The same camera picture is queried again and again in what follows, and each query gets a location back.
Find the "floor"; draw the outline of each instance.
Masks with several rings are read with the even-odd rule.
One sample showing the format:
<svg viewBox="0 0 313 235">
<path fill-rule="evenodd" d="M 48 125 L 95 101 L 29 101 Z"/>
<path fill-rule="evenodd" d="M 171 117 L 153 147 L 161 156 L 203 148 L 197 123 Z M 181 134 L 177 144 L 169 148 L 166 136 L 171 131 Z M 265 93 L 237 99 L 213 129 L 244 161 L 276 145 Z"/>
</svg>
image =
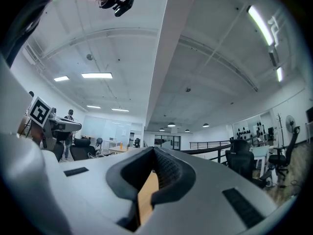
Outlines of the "floor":
<svg viewBox="0 0 313 235">
<path fill-rule="evenodd" d="M 277 206 L 281 206 L 293 195 L 297 195 L 303 182 L 306 179 L 306 175 L 311 167 L 313 158 L 313 146 L 312 144 L 303 143 L 298 145 L 291 154 L 291 162 L 288 166 L 289 173 L 286 174 L 285 180 L 282 176 L 278 176 L 278 185 L 286 186 L 285 188 L 279 188 L 274 186 L 271 188 L 264 188 L 264 191 L 274 200 Z M 253 177 L 258 178 L 260 174 L 259 170 L 253 172 Z"/>
<path fill-rule="evenodd" d="M 277 206 L 281 206 L 293 195 L 297 195 L 301 190 L 306 174 L 311 166 L 313 156 L 313 146 L 308 143 L 298 145 L 292 152 L 291 163 L 288 166 L 289 173 L 283 181 L 280 176 L 278 185 L 285 185 L 285 188 L 274 186 L 271 188 L 265 187 L 263 190 L 274 200 Z M 253 172 L 254 178 L 259 178 L 260 170 Z M 150 205 L 152 193 L 158 190 L 157 175 L 151 173 L 145 185 L 138 194 L 139 213 L 141 224 L 144 224 L 152 213 Z"/>
</svg>

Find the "black railing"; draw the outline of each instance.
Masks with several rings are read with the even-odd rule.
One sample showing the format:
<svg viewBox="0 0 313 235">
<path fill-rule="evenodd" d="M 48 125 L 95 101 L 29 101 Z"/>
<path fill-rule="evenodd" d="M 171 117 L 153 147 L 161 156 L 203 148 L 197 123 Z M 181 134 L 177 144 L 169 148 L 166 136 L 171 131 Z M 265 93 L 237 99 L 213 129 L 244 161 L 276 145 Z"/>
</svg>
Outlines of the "black railing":
<svg viewBox="0 0 313 235">
<path fill-rule="evenodd" d="M 229 141 L 215 141 L 215 142 L 190 142 L 191 150 L 208 149 L 216 146 L 229 144 Z"/>
<path fill-rule="evenodd" d="M 255 145 L 257 144 L 257 136 L 252 138 L 246 139 L 248 143 Z M 216 142 L 190 142 L 190 150 L 183 150 L 181 152 L 187 153 L 190 155 L 202 154 L 202 153 L 209 153 L 209 152 L 218 152 L 218 156 L 211 158 L 209 160 L 217 159 L 218 163 L 221 163 L 221 158 L 225 157 L 226 155 L 221 155 L 221 150 L 231 148 L 232 144 L 230 141 L 216 141 Z"/>
</svg>

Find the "fluorescent light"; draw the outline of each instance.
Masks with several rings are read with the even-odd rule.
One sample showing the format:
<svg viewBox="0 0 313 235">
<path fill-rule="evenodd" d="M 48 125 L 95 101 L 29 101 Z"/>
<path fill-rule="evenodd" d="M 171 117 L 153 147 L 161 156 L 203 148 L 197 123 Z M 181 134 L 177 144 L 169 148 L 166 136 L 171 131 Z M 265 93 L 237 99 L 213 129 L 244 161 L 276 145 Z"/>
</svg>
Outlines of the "fluorescent light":
<svg viewBox="0 0 313 235">
<path fill-rule="evenodd" d="M 59 82 L 59 81 L 63 81 L 63 80 L 69 80 L 69 78 L 67 76 L 61 76 L 61 77 L 57 77 L 54 79 L 56 82 Z"/>
<path fill-rule="evenodd" d="M 113 78 L 112 73 L 83 73 L 83 78 Z"/>
<path fill-rule="evenodd" d="M 113 111 L 119 111 L 119 112 L 128 112 L 129 110 L 122 110 L 122 109 L 115 109 L 115 108 L 112 108 Z"/>
<path fill-rule="evenodd" d="M 278 77 L 278 82 L 283 80 L 283 69 L 281 67 L 277 68 L 277 77 Z"/>
<path fill-rule="evenodd" d="M 258 13 L 258 11 L 255 9 L 254 6 L 251 6 L 248 9 L 248 13 L 250 14 L 250 16 L 253 18 L 253 20 L 256 22 L 256 24 L 259 26 L 260 30 L 263 33 L 263 36 L 266 39 L 266 42 L 268 43 L 268 45 L 272 45 L 272 43 L 274 42 L 272 35 L 270 34 L 268 27 L 266 26 L 266 24 L 264 23 L 263 19 L 261 18 L 260 14 Z"/>
<path fill-rule="evenodd" d="M 97 109 L 101 109 L 101 107 L 99 107 L 99 106 L 87 105 L 87 107 L 89 107 L 89 108 L 97 108 Z"/>
</svg>

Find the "doorway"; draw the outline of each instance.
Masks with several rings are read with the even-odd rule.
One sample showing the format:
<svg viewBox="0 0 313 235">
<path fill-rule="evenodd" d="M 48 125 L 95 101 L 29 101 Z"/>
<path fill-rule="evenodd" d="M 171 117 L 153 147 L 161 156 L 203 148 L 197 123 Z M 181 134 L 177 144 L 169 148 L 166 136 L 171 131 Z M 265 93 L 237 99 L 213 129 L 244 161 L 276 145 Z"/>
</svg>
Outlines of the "doorway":
<svg viewBox="0 0 313 235">
<path fill-rule="evenodd" d="M 180 136 L 155 135 L 155 147 L 180 151 Z"/>
</svg>

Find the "ceiling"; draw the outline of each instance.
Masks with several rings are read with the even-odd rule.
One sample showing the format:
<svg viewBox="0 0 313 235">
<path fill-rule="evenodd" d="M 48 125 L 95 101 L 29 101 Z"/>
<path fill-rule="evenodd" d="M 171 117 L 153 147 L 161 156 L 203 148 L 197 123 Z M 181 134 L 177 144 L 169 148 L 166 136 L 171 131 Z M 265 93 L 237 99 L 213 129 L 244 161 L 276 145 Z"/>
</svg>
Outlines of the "ceiling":
<svg viewBox="0 0 313 235">
<path fill-rule="evenodd" d="M 246 12 L 249 5 L 265 20 L 275 16 L 279 64 L 285 76 L 292 72 L 297 44 L 289 15 L 276 0 L 195 0 L 147 130 L 172 121 L 179 132 L 200 130 L 198 119 L 278 83 L 265 39 Z"/>
<path fill-rule="evenodd" d="M 47 82 L 77 106 L 103 113 L 121 108 L 144 116 L 165 5 L 166 0 L 135 0 L 117 18 L 92 0 L 53 0 L 25 47 Z M 91 61 L 86 58 L 90 53 Z M 111 72 L 113 79 L 84 79 L 81 73 L 86 72 Z M 69 80 L 53 80 L 61 76 Z"/>
<path fill-rule="evenodd" d="M 111 108 L 121 108 L 144 117 L 153 94 L 156 104 L 147 117 L 149 131 L 171 121 L 179 132 L 200 130 L 197 120 L 278 83 L 268 46 L 246 12 L 249 5 L 266 20 L 276 18 L 276 49 L 284 75 L 296 67 L 292 24 L 276 0 L 190 0 L 186 6 L 177 1 L 135 0 L 131 10 L 116 18 L 113 10 L 98 8 L 91 0 L 53 0 L 25 48 L 46 81 L 82 109 L 111 113 Z M 180 20 L 183 31 L 173 28 L 179 25 L 175 6 L 177 11 L 191 7 L 187 21 L 184 15 Z M 174 30 L 180 38 L 170 49 Z M 161 42 L 162 37 L 168 41 Z M 158 57 L 161 46 L 165 49 Z M 173 57 L 165 57 L 172 50 Z M 90 53 L 91 61 L 86 58 Z M 168 59 L 169 69 L 161 63 L 158 67 L 157 59 Z M 111 72 L 113 79 L 83 79 L 85 72 Z M 53 80 L 65 75 L 69 80 Z M 152 93 L 154 77 L 160 91 Z"/>
</svg>

